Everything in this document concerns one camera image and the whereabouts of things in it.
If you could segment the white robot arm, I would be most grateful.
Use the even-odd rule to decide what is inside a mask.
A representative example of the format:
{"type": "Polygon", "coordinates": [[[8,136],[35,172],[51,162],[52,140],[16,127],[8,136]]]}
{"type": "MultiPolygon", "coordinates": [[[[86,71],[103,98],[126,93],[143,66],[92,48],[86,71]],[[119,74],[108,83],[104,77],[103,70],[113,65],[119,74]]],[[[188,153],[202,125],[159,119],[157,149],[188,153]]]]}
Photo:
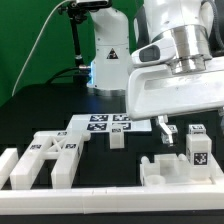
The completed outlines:
{"type": "Polygon", "coordinates": [[[94,92],[123,92],[132,120],[154,118],[163,140],[173,142],[171,116],[224,107],[224,56],[214,57],[209,37],[221,49],[214,0],[144,0],[134,19],[137,49],[124,43],[126,18],[113,8],[92,14],[96,56],[91,63],[94,92]]]}

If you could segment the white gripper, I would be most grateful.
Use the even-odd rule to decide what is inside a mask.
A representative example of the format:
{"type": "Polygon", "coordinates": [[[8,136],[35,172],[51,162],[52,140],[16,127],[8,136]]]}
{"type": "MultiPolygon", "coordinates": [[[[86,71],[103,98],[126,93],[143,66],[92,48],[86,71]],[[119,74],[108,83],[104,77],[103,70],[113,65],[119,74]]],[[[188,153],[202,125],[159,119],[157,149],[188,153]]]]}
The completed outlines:
{"type": "Polygon", "coordinates": [[[206,70],[173,75],[165,65],[136,69],[129,77],[126,112],[132,120],[156,118],[164,144],[174,144],[168,117],[224,107],[224,61],[207,61],[206,70]]]}

